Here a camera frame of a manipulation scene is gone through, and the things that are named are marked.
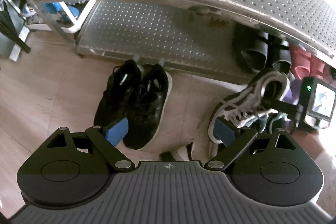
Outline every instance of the blue object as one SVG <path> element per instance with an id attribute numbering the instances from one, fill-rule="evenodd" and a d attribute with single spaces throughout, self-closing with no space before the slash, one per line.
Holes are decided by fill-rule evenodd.
<path id="1" fill-rule="evenodd" d="M 59 2 L 45 3 L 43 5 L 44 7 L 47 8 L 48 12 L 51 14 L 57 14 L 58 11 L 61 9 L 61 4 Z"/>
<path id="2" fill-rule="evenodd" d="M 50 14 L 54 15 L 58 13 L 61 16 L 61 21 L 63 21 L 64 23 L 70 22 L 70 18 L 67 16 L 59 2 L 45 3 L 43 5 L 46 7 Z M 68 6 L 68 8 L 73 16 L 75 18 L 78 18 L 79 10 L 72 6 Z"/>
<path id="3" fill-rule="evenodd" d="M 105 139 L 107 139 L 113 146 L 117 146 L 117 144 L 126 136 L 127 132 L 128 120 L 127 118 L 123 118 L 106 131 Z"/>
<path id="4" fill-rule="evenodd" d="M 228 147 L 236 139 L 235 131 L 218 118 L 215 120 L 213 133 L 226 147 Z"/>
<path id="5" fill-rule="evenodd" d="M 77 18 L 79 16 L 79 10 L 75 7 L 72 6 L 68 6 L 70 12 L 73 14 L 73 16 L 75 18 Z M 67 16 L 67 14 L 65 13 L 65 11 L 63 10 L 63 8 L 61 8 L 58 13 L 62 16 L 62 20 L 64 21 L 70 21 L 70 18 Z"/>

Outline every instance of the pink slipper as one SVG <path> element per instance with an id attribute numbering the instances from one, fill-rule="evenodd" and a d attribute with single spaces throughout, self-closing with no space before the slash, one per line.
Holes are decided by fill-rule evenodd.
<path id="1" fill-rule="evenodd" d="M 294 45 L 289 45 L 292 56 L 292 73 L 295 78 L 303 79 L 310 75 L 310 57 L 311 53 Z"/>
<path id="2" fill-rule="evenodd" d="M 324 69 L 324 63 L 316 56 L 311 56 L 310 58 L 310 74 L 309 76 L 315 76 L 322 79 Z"/>

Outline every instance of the metal screw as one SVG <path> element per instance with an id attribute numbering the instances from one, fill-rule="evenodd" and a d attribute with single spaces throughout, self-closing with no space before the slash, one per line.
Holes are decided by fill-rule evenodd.
<path id="1" fill-rule="evenodd" d="M 212 169 L 221 169 L 224 167 L 224 163 L 219 160 L 212 160 L 208 162 L 208 166 Z"/>
<path id="2" fill-rule="evenodd" d="M 132 163 L 129 160 L 120 160 L 115 163 L 115 166 L 120 169 L 127 169 L 131 167 Z"/>

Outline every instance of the metal shoe rack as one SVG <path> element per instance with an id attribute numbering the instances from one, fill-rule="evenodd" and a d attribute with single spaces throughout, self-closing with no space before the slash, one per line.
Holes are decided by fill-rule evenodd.
<path id="1" fill-rule="evenodd" d="M 239 22 L 300 44 L 336 67 L 336 13 L 323 0 L 100 0 L 77 41 L 41 5 L 65 0 L 29 1 L 82 54 L 139 55 L 147 63 L 164 60 L 167 67 L 242 83 L 250 75 L 232 56 Z"/>

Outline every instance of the black sneaker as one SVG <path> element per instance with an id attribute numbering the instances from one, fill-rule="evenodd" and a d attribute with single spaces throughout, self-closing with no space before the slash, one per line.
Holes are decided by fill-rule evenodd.
<path id="1" fill-rule="evenodd" d="M 143 71 L 134 60 L 113 68 L 94 116 L 95 126 L 105 127 L 125 114 L 125 107 L 134 88 L 139 86 Z"/>
<path id="2" fill-rule="evenodd" d="M 126 147 L 141 149 L 158 133 L 172 83 L 170 74 L 158 64 L 144 77 L 127 108 Z"/>

